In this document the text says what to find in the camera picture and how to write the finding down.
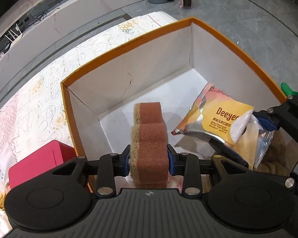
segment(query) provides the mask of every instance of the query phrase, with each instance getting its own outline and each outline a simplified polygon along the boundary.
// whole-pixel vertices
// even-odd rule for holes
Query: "green object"
[[[298,96],[298,92],[293,91],[286,82],[283,82],[280,84],[280,88],[282,89],[283,93],[285,96],[293,95],[293,96]]]

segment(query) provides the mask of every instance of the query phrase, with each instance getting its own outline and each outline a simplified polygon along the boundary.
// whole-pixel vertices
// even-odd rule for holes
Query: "gray tile floor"
[[[193,0],[192,9],[180,9],[178,1],[150,4],[144,0],[104,15],[73,31],[55,43],[53,49],[48,48],[38,55],[11,80],[0,92],[0,108],[34,74],[55,58],[124,21],[123,18],[116,19],[117,16],[127,13],[136,17],[154,11],[164,11],[177,20],[194,16],[208,23],[252,57],[278,85],[287,82],[298,91],[297,4],[291,0]]]

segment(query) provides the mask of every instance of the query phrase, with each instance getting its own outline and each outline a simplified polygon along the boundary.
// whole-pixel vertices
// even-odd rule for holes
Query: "brown sponge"
[[[134,107],[135,124],[162,123],[160,102],[139,103]]]
[[[137,188],[166,188],[169,159],[160,103],[136,104],[134,119],[138,124],[132,128],[129,162],[134,183]]]

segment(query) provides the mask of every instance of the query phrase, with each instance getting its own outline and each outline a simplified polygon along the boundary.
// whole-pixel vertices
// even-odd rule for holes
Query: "red box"
[[[73,147],[52,140],[9,169],[11,189],[76,157]]]

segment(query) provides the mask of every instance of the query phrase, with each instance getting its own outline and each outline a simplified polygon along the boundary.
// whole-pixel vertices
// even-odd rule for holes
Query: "metal screw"
[[[295,180],[293,178],[288,178],[286,181],[285,181],[285,187],[290,189],[291,187],[293,187],[295,184]]]
[[[112,188],[110,187],[101,187],[97,190],[100,195],[109,195],[113,192]]]
[[[198,195],[200,190],[196,187],[189,187],[184,190],[184,192],[190,196]]]

